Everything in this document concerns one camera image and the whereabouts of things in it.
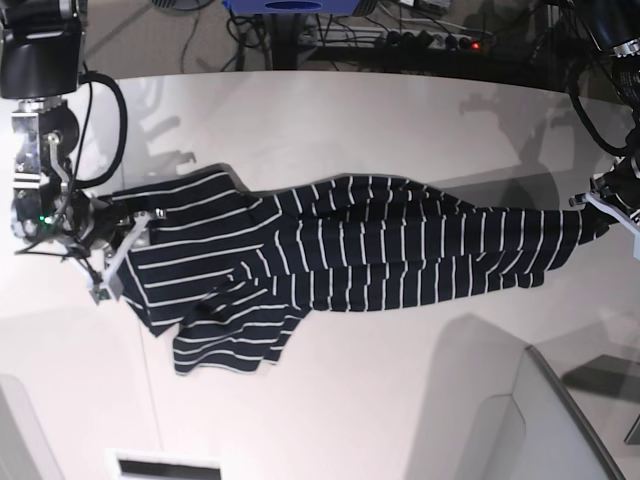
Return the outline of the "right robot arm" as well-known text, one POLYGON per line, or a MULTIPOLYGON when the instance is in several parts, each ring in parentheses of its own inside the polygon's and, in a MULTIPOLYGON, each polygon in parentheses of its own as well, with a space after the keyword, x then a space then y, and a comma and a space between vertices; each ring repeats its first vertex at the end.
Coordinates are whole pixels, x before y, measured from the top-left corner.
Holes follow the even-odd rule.
POLYGON ((13 100, 16 146, 11 228, 24 242, 22 255, 42 254, 42 245, 63 247, 85 272, 88 290, 100 303, 118 299, 118 271, 152 215, 101 200, 89 190, 107 183, 124 159, 128 111, 117 82, 87 68, 85 1, 4 1, 1 4, 1 97, 13 100), (81 86, 99 84, 114 96, 118 138, 114 158, 94 178, 79 176, 88 124, 79 122, 66 99, 81 86))

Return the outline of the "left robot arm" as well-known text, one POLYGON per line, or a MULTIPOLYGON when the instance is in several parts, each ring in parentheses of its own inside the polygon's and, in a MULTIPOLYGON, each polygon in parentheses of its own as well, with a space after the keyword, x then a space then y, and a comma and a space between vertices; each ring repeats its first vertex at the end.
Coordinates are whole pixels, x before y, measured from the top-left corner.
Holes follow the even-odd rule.
POLYGON ((570 199, 598 212, 603 222, 619 223, 633 235, 633 256, 639 257, 639 3, 637 1, 572 1, 571 8, 595 48, 568 69, 567 91, 575 113, 591 139, 614 163, 590 179, 587 192, 570 199), (579 95, 579 78, 591 62, 611 65, 603 73, 619 99, 630 108, 633 128, 622 146, 602 137, 586 113, 579 95))

